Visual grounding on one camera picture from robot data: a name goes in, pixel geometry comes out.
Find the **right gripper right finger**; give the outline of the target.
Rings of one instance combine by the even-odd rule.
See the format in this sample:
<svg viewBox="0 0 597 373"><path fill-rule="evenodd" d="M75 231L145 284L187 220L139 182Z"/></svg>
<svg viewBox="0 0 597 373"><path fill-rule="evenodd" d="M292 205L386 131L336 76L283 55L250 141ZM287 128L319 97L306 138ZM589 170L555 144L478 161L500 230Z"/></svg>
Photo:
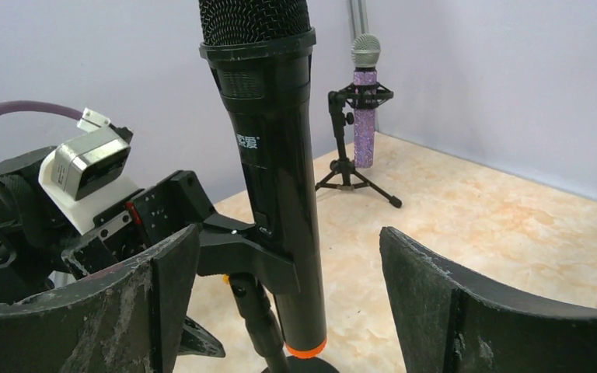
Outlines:
<svg viewBox="0 0 597 373"><path fill-rule="evenodd" d="M379 249L408 372L597 372L597 309L497 282L394 227Z"/></svg>

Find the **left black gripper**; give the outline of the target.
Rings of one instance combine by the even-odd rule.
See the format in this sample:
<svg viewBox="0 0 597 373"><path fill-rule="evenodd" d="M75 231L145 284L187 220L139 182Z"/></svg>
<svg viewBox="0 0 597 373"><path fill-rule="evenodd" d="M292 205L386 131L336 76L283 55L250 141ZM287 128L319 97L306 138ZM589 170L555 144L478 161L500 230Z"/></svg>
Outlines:
<svg viewBox="0 0 597 373"><path fill-rule="evenodd" d="M180 170L118 195L81 235L37 181L50 153L40 148L0 162L0 303L52 289L53 272L80 279L136 256L215 213L196 174Z"/></svg>

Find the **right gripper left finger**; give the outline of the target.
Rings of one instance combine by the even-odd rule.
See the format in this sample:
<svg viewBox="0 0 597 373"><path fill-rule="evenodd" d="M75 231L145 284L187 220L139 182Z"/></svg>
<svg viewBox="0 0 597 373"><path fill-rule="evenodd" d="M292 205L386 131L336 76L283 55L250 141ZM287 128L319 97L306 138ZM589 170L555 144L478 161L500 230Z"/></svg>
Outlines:
<svg viewBox="0 0 597 373"><path fill-rule="evenodd" d="M0 372L171 372L199 251L189 225L75 283L0 305Z"/></svg>

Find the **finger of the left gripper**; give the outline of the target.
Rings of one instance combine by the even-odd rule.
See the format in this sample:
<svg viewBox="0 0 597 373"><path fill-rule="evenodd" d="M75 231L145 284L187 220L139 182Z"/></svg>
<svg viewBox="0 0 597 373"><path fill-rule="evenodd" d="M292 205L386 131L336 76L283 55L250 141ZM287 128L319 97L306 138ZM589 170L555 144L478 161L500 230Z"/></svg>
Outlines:
<svg viewBox="0 0 597 373"><path fill-rule="evenodd" d="M179 356L195 355L203 357L225 357L222 343L203 326L186 316L183 321Z"/></svg>

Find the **black round-base mic stand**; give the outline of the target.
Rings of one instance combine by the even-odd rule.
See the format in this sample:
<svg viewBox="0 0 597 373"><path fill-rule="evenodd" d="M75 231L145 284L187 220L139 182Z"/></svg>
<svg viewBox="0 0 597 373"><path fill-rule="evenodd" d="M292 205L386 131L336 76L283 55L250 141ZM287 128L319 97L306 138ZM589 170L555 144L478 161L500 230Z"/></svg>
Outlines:
<svg viewBox="0 0 597 373"><path fill-rule="evenodd" d="M266 372L335 372L320 358L326 315L319 246L311 235L290 253L254 224L214 213L201 225L198 274L229 280L239 315Z"/></svg>

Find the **tripod stand with shock mount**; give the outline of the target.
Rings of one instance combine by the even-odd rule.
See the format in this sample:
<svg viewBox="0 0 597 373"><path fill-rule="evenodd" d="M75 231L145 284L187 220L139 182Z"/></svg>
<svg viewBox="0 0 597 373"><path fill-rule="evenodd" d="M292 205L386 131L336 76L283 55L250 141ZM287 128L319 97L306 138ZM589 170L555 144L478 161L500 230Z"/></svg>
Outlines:
<svg viewBox="0 0 597 373"><path fill-rule="evenodd" d="M398 197L389 194L359 172L373 164L376 110L393 97L394 92L378 82L364 85L351 83L328 93L328 110L338 158L330 163L330 172L316 183L316 190L352 191L370 187L395 208L402 207L403 202ZM348 125L354 128L354 153L351 158L347 156L344 141L345 127Z"/></svg>

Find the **purple glitter microphone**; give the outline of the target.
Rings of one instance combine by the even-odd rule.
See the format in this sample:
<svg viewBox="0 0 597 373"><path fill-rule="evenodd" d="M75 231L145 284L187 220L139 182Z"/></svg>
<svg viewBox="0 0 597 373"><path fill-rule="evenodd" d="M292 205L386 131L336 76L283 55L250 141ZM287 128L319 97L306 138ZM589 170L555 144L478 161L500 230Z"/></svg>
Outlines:
<svg viewBox="0 0 597 373"><path fill-rule="evenodd" d="M373 94L377 83L375 69L381 46L379 39L363 33L357 36L351 46L354 64L353 84L356 93ZM373 164L375 150L376 111L368 99L357 99L354 104L354 164L367 169Z"/></svg>

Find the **black microphone orange end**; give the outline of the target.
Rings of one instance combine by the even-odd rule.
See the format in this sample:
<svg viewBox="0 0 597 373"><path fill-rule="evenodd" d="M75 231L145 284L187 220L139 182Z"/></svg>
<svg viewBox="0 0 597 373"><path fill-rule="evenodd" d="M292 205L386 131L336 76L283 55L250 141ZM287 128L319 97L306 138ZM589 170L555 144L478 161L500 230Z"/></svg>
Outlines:
<svg viewBox="0 0 597 373"><path fill-rule="evenodd" d="M309 126L316 32L304 1L202 1L200 47L229 113L257 234L299 290L274 300L288 352L317 357L326 315Z"/></svg>

